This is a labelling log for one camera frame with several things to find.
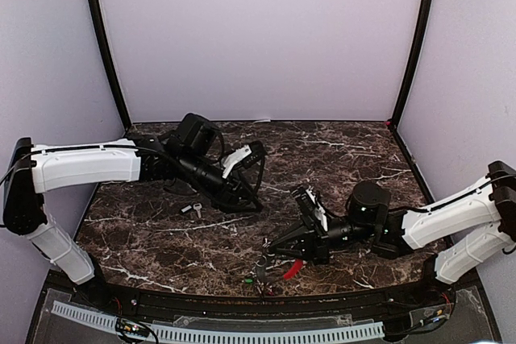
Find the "large keyring with red grip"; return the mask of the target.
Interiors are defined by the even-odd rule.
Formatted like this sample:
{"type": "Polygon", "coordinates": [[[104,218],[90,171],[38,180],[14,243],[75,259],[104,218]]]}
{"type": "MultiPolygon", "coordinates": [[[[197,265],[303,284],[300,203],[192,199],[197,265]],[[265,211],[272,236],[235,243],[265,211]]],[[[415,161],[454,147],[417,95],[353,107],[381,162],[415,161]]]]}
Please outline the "large keyring with red grip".
{"type": "Polygon", "coordinates": [[[269,250],[270,244],[267,238],[263,239],[260,255],[253,266],[254,284],[262,297],[274,295],[274,287],[294,278],[305,264],[302,259],[292,259],[272,253],[269,250]]]}

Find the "silver key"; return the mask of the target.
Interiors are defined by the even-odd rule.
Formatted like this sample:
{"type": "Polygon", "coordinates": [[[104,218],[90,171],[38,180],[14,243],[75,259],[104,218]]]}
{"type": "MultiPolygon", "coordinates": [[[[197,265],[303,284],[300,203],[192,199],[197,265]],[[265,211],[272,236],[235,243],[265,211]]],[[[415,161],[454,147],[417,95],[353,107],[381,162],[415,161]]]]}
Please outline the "silver key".
{"type": "Polygon", "coordinates": [[[192,207],[193,207],[193,210],[196,212],[197,216],[199,218],[201,218],[202,217],[202,204],[201,203],[194,203],[192,205],[192,207]]]}

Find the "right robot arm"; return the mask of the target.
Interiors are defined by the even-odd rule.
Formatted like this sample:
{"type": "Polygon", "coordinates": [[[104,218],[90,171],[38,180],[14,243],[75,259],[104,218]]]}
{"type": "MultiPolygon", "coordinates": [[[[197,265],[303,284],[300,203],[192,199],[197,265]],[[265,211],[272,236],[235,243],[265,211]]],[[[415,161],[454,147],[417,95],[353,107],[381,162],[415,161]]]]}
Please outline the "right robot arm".
{"type": "Polygon", "coordinates": [[[515,170],[502,161],[472,186],[423,207],[390,205],[391,193],[372,181],[356,184],[345,203],[345,214],[327,209],[312,188],[297,187],[293,198],[301,210],[299,221],[271,242],[266,255],[293,258],[293,276],[305,262],[327,264],[332,251],[355,242],[370,241],[373,254],[397,259],[431,242],[462,230],[462,240],[426,262],[424,279],[412,287],[411,299],[427,307],[463,274],[487,258],[515,248],[515,170]]]}

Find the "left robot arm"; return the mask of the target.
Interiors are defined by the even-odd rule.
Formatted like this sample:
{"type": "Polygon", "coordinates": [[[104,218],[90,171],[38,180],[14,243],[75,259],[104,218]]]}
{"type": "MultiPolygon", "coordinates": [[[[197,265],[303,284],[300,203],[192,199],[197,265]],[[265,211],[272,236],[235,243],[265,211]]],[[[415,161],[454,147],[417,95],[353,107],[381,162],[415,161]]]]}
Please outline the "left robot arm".
{"type": "Polygon", "coordinates": [[[17,141],[4,187],[1,226],[31,243],[76,285],[97,309],[113,303],[113,289],[102,273],[46,212],[44,194],[64,187],[108,181],[181,180],[224,213],[255,213],[263,206],[259,185],[251,185],[243,170],[264,165],[260,141],[208,157],[214,142],[223,146],[220,128],[198,114],[188,113],[177,128],[159,136],[141,135],[107,143],[71,146],[35,145],[17,141]]]}

